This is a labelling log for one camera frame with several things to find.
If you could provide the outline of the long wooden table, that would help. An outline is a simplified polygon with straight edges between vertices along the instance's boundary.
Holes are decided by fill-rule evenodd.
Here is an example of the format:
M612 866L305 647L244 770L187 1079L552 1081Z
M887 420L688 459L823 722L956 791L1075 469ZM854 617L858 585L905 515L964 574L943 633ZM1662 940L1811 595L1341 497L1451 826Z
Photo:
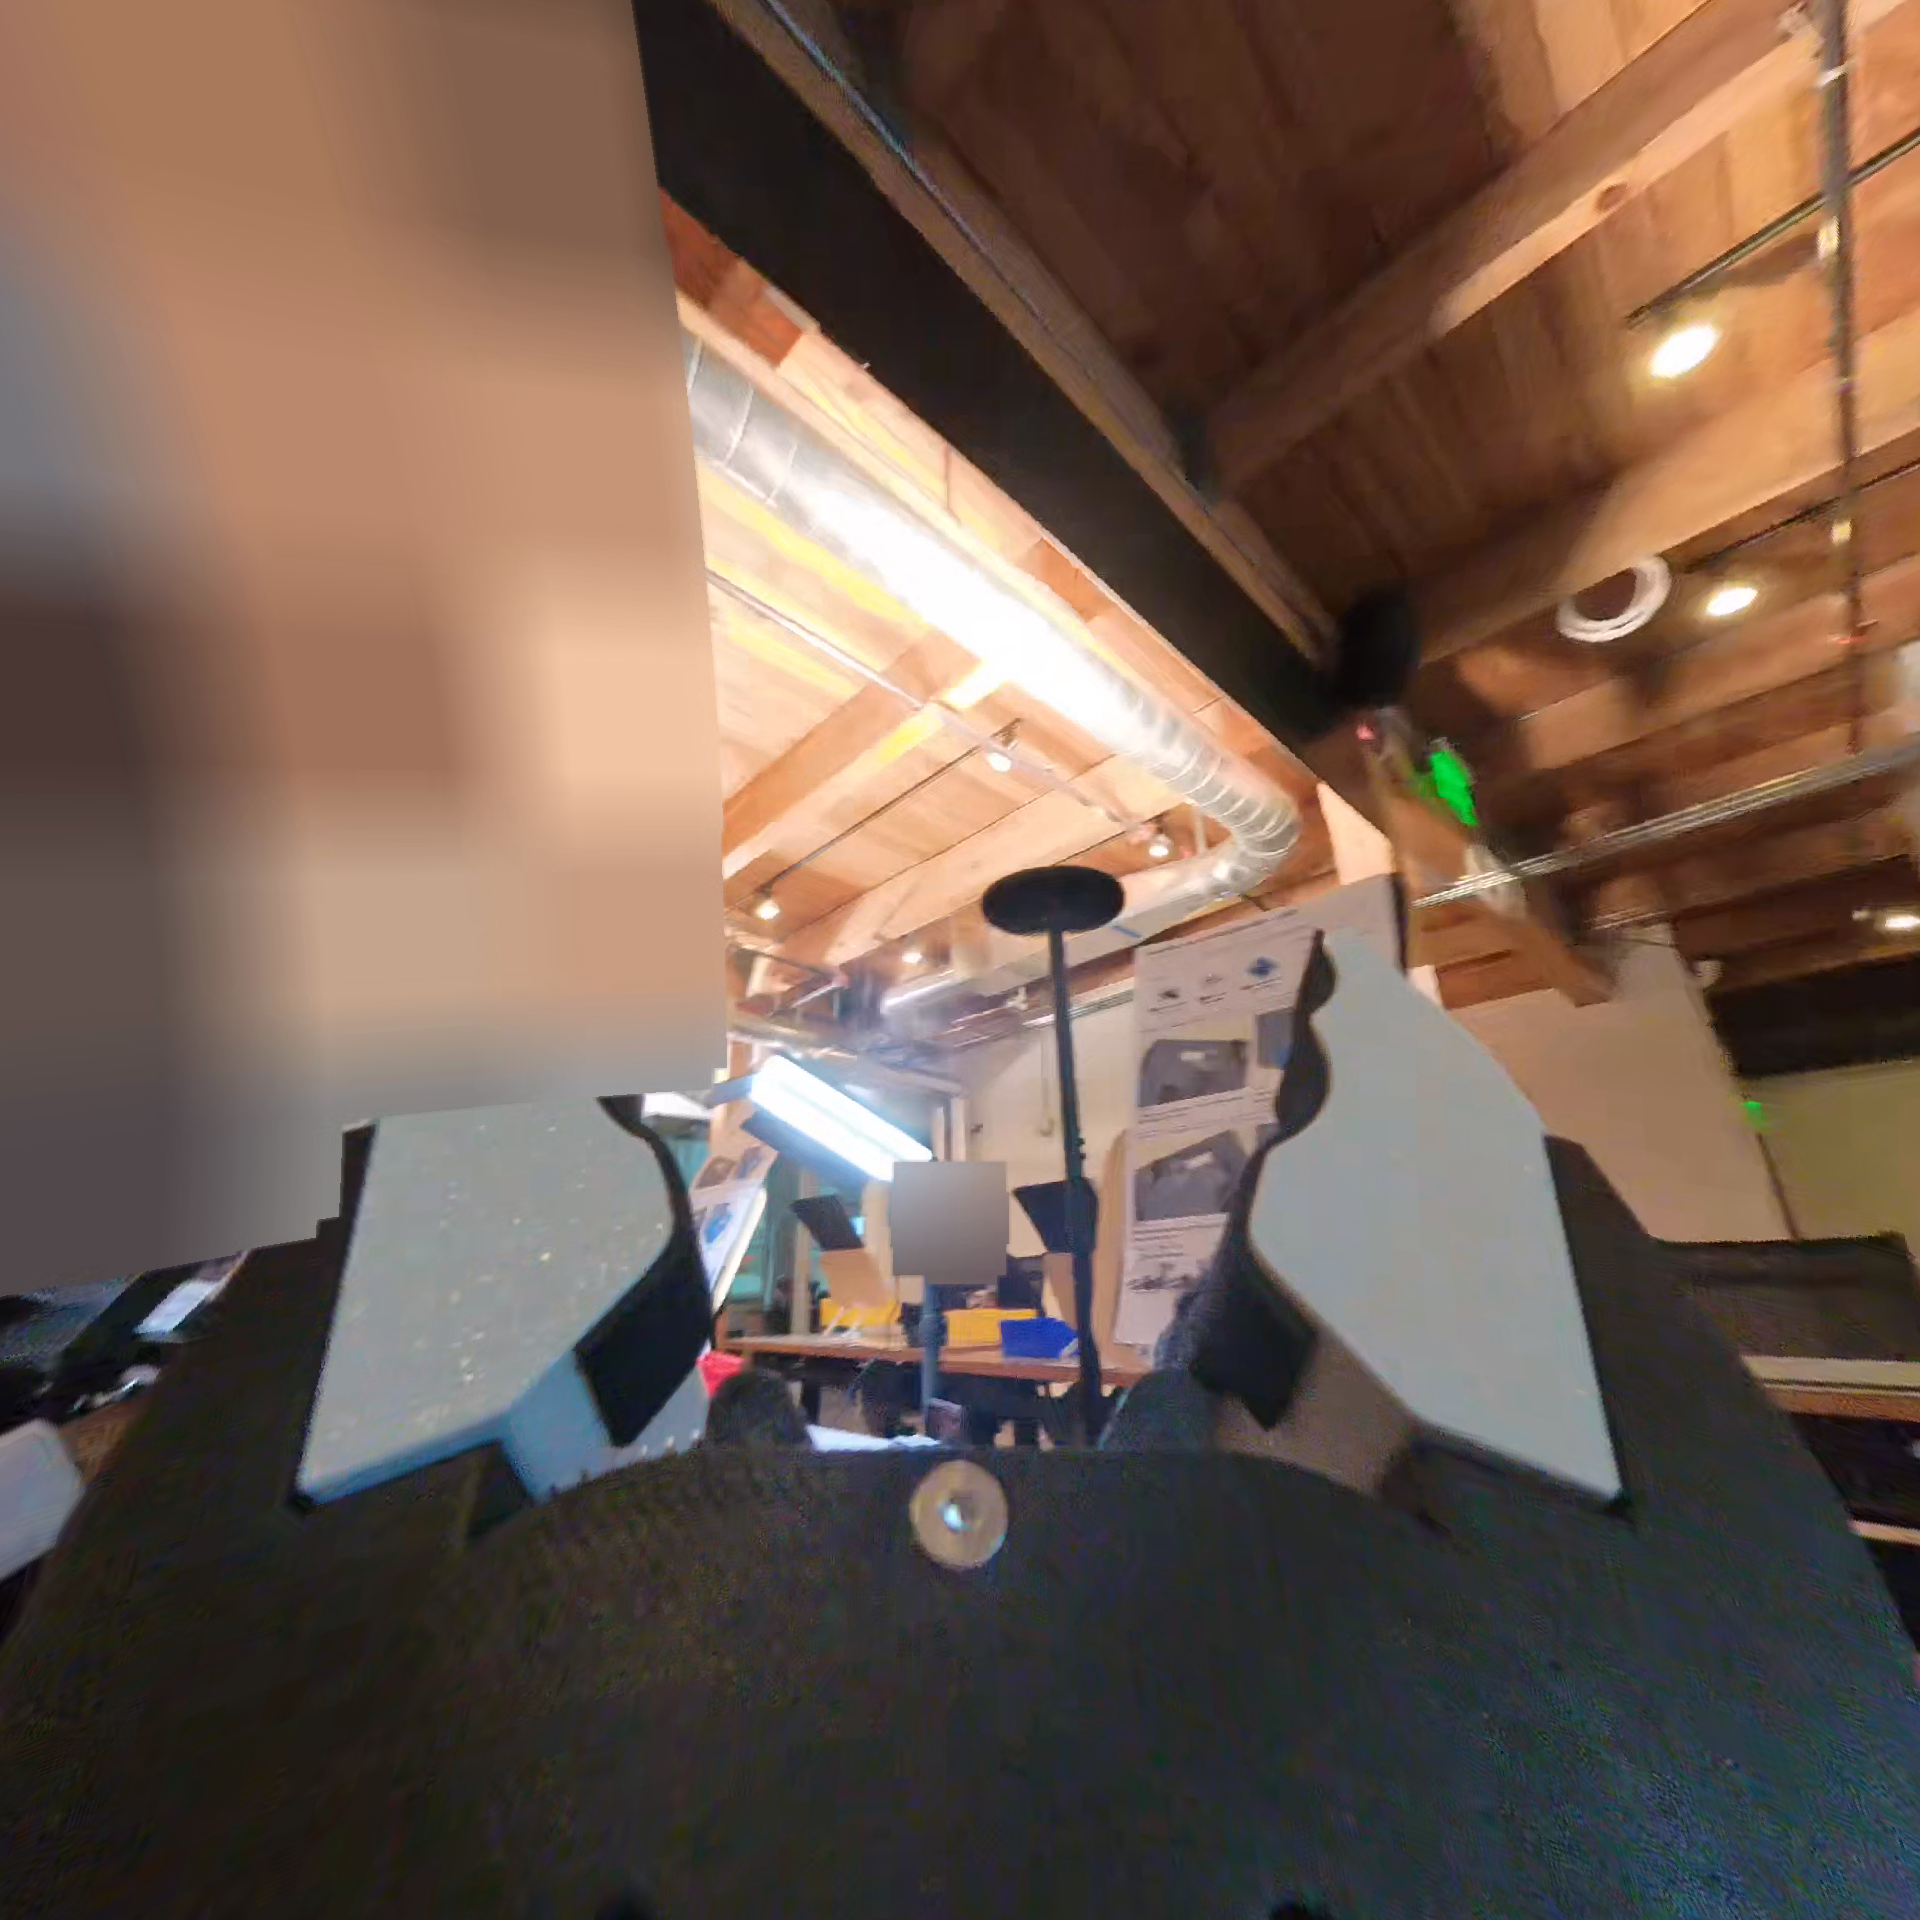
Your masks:
M1075 1448L1085 1439L1078 1358L943 1346L934 1363L874 1335L734 1335L726 1356L784 1378L808 1418L826 1398L868 1437L940 1437L953 1448Z

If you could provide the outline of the black floor lamp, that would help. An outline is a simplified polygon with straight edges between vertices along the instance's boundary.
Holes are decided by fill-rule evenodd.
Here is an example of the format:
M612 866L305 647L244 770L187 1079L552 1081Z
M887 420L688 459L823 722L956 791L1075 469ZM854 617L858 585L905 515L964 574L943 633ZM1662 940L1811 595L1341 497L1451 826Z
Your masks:
M1085 1124L1078 1101L1066 946L1070 934L1100 930L1116 920L1122 907L1122 887L1120 879L1089 866L1023 869L992 883L980 907L995 930L1045 940L1045 971L1054 1015L1054 1076L1060 1101L1069 1276L1078 1333L1078 1412L1089 1448L1097 1448L1107 1425L1107 1387L1092 1312L1092 1251L1097 1224L1093 1189L1085 1167Z

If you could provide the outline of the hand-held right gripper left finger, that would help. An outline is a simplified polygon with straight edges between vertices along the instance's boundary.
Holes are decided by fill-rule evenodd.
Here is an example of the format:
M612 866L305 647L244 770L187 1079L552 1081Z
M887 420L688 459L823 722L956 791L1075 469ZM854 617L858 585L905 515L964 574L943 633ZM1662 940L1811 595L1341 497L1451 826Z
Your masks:
M709 1275L639 1097L370 1131L295 1492L491 1452L543 1501L709 1429Z

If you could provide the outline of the row of yellow bins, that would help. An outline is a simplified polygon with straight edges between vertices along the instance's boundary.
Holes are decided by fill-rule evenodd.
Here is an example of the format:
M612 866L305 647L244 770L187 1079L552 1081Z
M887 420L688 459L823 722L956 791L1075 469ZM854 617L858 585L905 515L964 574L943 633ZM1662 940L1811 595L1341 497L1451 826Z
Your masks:
M940 1309L940 1343L964 1349L1001 1349L1010 1324L1031 1324L1031 1309ZM921 1346L921 1309L916 1304L899 1306L856 1306L836 1297L819 1304L819 1333L843 1338L872 1338L881 1346Z

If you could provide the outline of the bright light panel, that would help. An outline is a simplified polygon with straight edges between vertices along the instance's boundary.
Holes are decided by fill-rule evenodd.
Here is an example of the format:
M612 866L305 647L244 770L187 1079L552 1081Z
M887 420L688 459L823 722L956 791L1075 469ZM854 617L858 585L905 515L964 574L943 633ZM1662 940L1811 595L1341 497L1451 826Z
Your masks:
M744 1104L756 1140L841 1163L867 1181L891 1181L899 1167L934 1163L929 1142L780 1055L744 1079Z

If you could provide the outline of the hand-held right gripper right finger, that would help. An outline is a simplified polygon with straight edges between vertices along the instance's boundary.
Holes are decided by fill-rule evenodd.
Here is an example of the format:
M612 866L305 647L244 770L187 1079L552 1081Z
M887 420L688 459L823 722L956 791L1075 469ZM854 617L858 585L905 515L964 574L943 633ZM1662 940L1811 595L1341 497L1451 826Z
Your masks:
M1621 1500L1541 1119L1354 934L1309 945L1220 1261L1188 1358L1216 1450L1377 1496L1440 1448Z

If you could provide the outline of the silver ceiling duct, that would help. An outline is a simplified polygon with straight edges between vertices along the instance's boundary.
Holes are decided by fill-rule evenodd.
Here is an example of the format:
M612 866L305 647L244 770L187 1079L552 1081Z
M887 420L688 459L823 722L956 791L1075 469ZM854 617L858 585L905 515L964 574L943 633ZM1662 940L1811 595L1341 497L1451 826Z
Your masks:
M1203 864L1210 889L1252 892L1293 858L1302 816L1274 777L1104 659L692 329L684 375L692 455L709 473L1217 822L1228 847Z

